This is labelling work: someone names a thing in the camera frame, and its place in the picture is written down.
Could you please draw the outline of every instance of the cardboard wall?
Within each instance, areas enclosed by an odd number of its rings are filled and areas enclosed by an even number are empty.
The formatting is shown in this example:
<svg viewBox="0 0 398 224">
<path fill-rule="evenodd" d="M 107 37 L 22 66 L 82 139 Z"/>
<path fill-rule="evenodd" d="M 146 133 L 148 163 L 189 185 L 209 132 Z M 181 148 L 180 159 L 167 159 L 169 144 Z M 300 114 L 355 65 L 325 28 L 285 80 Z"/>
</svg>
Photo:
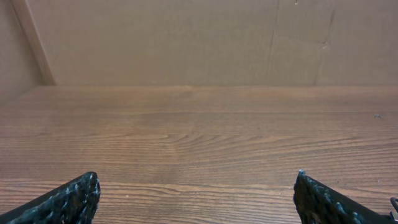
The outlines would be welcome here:
<svg viewBox="0 0 398 224">
<path fill-rule="evenodd" d="M 23 2 L 58 85 L 398 84 L 396 0 Z"/>
<path fill-rule="evenodd" d="M 0 0 L 0 106 L 41 83 L 10 0 Z"/>
</svg>

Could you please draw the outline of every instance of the wooden table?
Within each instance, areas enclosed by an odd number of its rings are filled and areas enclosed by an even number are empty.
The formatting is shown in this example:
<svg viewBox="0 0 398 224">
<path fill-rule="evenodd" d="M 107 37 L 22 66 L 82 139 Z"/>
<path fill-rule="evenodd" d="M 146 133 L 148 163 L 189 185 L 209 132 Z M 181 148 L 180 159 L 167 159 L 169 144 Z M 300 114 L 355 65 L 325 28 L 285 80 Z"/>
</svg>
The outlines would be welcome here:
<svg viewBox="0 0 398 224">
<path fill-rule="evenodd" d="M 0 108 L 0 213 L 93 170 L 95 223 L 300 223 L 299 169 L 392 210 L 398 87 L 43 86 Z"/>
</svg>

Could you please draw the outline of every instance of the black object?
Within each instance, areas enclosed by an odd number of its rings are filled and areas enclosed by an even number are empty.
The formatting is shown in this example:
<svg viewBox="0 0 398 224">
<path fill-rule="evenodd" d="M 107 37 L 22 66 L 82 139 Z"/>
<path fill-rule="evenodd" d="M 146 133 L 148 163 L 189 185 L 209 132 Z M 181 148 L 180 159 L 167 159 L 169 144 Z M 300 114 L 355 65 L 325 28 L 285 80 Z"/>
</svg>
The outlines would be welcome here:
<svg viewBox="0 0 398 224">
<path fill-rule="evenodd" d="M 91 223 L 100 200 L 100 183 L 95 172 L 76 179 L 0 215 L 0 223 Z"/>
<path fill-rule="evenodd" d="M 394 224 L 380 215 L 305 175 L 294 185 L 294 204 L 303 224 Z"/>
</svg>

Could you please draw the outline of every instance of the wooden tabletop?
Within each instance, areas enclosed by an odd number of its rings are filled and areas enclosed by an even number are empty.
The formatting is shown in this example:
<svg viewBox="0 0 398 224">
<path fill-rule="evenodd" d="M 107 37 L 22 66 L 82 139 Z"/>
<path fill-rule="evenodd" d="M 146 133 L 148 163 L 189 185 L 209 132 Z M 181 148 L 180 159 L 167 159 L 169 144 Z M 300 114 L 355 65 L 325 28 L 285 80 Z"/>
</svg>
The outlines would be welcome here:
<svg viewBox="0 0 398 224">
<path fill-rule="evenodd" d="M 0 213 L 92 170 L 95 223 L 300 223 L 299 169 L 392 210 L 398 86 L 43 86 L 0 108 Z"/>
</svg>

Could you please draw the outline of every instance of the cardboard panel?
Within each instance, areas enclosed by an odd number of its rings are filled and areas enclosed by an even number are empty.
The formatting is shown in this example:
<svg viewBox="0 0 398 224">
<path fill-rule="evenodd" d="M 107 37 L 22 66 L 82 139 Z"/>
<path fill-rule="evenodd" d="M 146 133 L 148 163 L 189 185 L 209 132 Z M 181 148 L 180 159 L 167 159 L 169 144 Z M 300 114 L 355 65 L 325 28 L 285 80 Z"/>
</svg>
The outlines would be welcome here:
<svg viewBox="0 0 398 224">
<path fill-rule="evenodd" d="M 0 105 L 40 83 L 40 73 L 12 8 L 0 0 Z"/>
<path fill-rule="evenodd" d="M 309 42 L 327 40 L 334 0 L 280 0 L 277 33 Z"/>
<path fill-rule="evenodd" d="M 28 3 L 58 85 L 266 83 L 277 0 Z"/>
<path fill-rule="evenodd" d="M 318 75 L 323 44 L 274 37 L 268 83 L 312 85 Z"/>
<path fill-rule="evenodd" d="M 398 84 L 398 1 L 336 0 L 319 85 Z"/>
</svg>

